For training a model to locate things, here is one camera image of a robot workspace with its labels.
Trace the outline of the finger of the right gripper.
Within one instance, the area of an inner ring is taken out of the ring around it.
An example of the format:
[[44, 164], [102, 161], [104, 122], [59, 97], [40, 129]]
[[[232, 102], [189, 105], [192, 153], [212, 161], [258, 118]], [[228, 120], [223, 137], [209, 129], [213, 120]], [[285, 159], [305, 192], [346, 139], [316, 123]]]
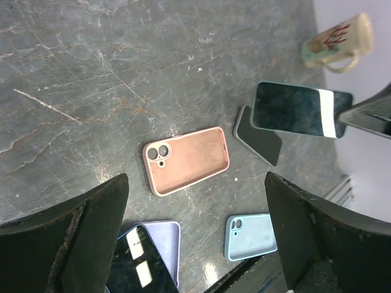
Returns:
[[390, 137], [390, 84], [369, 99], [342, 112], [338, 121], [382, 137]]

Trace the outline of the pink edged black phone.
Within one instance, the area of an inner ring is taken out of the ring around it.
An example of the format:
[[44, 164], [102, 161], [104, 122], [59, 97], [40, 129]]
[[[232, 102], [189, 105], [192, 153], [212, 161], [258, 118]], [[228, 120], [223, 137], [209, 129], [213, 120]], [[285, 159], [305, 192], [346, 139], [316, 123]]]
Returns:
[[273, 131], [254, 128], [250, 123], [251, 108], [243, 106], [233, 128], [233, 136], [257, 156], [275, 167], [282, 147], [281, 138]]

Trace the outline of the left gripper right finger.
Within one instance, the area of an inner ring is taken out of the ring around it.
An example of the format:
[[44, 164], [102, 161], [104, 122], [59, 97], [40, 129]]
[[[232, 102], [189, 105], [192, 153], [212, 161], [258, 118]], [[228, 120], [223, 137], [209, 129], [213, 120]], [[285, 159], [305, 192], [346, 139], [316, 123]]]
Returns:
[[390, 292], [390, 223], [267, 172], [265, 190], [287, 288], [325, 274], [337, 292]]

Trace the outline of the light blue phone case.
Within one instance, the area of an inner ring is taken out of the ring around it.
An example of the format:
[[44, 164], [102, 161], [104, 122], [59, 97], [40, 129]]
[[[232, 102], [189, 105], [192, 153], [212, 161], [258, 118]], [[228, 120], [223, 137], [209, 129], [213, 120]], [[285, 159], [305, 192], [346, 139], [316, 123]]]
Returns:
[[277, 251], [268, 213], [232, 215], [225, 224], [224, 256], [231, 262]]

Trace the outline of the teal edged phone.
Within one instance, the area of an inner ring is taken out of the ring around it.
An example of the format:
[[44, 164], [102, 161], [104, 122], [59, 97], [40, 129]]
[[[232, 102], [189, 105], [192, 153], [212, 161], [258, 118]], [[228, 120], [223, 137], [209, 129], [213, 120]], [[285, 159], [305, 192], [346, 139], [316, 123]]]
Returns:
[[339, 139], [346, 125], [338, 118], [353, 100], [346, 92], [263, 81], [255, 89], [250, 123], [258, 129]]

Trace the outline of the pink phone case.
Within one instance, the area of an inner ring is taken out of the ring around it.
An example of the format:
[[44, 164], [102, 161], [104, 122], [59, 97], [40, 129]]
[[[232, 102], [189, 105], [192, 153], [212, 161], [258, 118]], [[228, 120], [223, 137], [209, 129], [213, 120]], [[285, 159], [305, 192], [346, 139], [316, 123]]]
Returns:
[[222, 128], [212, 127], [146, 144], [142, 156], [152, 193], [165, 197], [226, 171]]

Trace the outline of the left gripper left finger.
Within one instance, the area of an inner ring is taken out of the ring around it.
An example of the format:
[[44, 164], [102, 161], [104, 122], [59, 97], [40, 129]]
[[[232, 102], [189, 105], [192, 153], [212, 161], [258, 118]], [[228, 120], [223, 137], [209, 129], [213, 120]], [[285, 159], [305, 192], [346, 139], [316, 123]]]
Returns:
[[128, 176], [1, 225], [1, 292], [104, 292]]

